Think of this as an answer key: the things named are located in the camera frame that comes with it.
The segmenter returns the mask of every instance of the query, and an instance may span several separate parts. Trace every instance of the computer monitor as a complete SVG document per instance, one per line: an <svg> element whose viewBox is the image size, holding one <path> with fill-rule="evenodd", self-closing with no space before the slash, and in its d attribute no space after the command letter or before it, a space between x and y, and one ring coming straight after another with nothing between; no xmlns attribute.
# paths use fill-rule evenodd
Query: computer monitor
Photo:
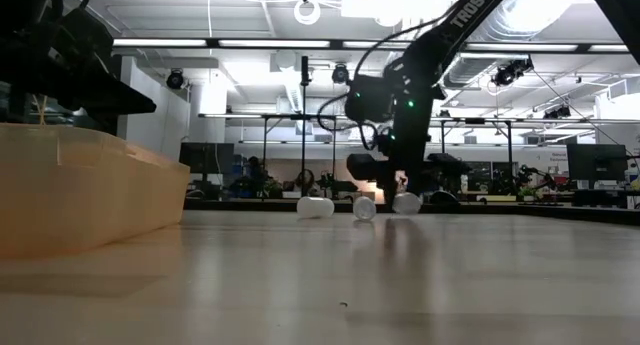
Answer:
<svg viewBox="0 0 640 345"><path fill-rule="evenodd" d="M624 181L627 150L624 145L568 144L569 176L572 180Z"/></svg>
<svg viewBox="0 0 640 345"><path fill-rule="evenodd" d="M192 174L232 174L233 144L182 143L180 162L191 167Z"/></svg>

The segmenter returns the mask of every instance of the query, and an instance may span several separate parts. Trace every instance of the tan plastic bin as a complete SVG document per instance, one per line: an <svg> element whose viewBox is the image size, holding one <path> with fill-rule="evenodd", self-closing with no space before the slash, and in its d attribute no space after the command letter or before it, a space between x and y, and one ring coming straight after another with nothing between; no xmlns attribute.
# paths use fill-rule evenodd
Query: tan plastic bin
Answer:
<svg viewBox="0 0 640 345"><path fill-rule="evenodd" d="M0 126L0 258L82 251L179 223L189 168L97 131Z"/></svg>

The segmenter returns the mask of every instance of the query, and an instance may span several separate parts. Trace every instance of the wall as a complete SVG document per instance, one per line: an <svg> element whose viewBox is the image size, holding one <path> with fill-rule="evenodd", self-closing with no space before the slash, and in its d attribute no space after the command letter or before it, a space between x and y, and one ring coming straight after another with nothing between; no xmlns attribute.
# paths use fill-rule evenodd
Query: wall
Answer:
<svg viewBox="0 0 640 345"><path fill-rule="evenodd" d="M142 72L134 58L123 58L121 80L151 98L157 109L151 114L121 116L118 136L177 161L181 139L189 133L189 103Z"/></svg>
<svg viewBox="0 0 640 345"><path fill-rule="evenodd" d="M614 100L609 100L607 95L602 94L596 98L596 113L601 119L640 119L640 94L623 95ZM608 136L597 131L598 144L622 144L629 153L640 155L639 124L601 125L600 129Z"/></svg>

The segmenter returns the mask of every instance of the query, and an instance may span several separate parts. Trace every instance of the fluorescent light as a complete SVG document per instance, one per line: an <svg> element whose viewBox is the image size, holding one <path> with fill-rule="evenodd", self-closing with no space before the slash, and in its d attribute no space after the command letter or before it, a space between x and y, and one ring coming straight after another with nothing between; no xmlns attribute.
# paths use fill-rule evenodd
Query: fluorescent light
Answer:
<svg viewBox="0 0 640 345"><path fill-rule="evenodd" d="M464 48L466 51L523 51L523 52L535 52L535 51L560 51L571 52L576 51L578 45L571 44L514 44L514 43L470 43Z"/></svg>
<svg viewBox="0 0 640 345"><path fill-rule="evenodd" d="M347 49L368 49L375 45L377 41L344 41L342 45ZM378 47L378 50L404 50L410 41L387 41Z"/></svg>
<svg viewBox="0 0 640 345"><path fill-rule="evenodd" d="M239 144L248 144L248 145L262 145L265 141L262 140L240 140ZM288 141L288 140L267 140L266 144L272 145L301 145L302 141ZM333 145L333 142L322 142L322 141L307 141L307 145ZM362 145L361 141L336 141L336 145Z"/></svg>
<svg viewBox="0 0 640 345"><path fill-rule="evenodd" d="M629 52L626 45L593 45L589 52Z"/></svg>
<svg viewBox="0 0 640 345"><path fill-rule="evenodd" d="M115 39L113 46L119 47L206 47L202 39Z"/></svg>
<svg viewBox="0 0 640 345"><path fill-rule="evenodd" d="M460 57L463 59L515 59L526 60L529 58L527 54L511 54L511 53L466 53L461 52Z"/></svg>
<svg viewBox="0 0 640 345"><path fill-rule="evenodd" d="M200 114L200 116L221 119L262 119L262 115L259 114Z"/></svg>
<svg viewBox="0 0 640 345"><path fill-rule="evenodd" d="M326 40L220 40L221 47L328 48Z"/></svg>

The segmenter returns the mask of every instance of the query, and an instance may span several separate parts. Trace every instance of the security camera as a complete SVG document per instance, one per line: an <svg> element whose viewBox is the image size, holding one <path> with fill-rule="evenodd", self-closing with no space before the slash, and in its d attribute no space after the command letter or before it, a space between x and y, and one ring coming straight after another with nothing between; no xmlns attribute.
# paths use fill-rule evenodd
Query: security camera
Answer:
<svg viewBox="0 0 640 345"><path fill-rule="evenodd" d="M349 70L347 70L347 65L336 64L336 68L333 70L333 74L331 75L331 80L333 80L334 84L345 84L349 81Z"/></svg>
<svg viewBox="0 0 640 345"><path fill-rule="evenodd" d="M187 87L188 82L185 80L184 75L182 74L182 69L172 69L171 74L167 78L167 86L169 89L173 90L182 90Z"/></svg>

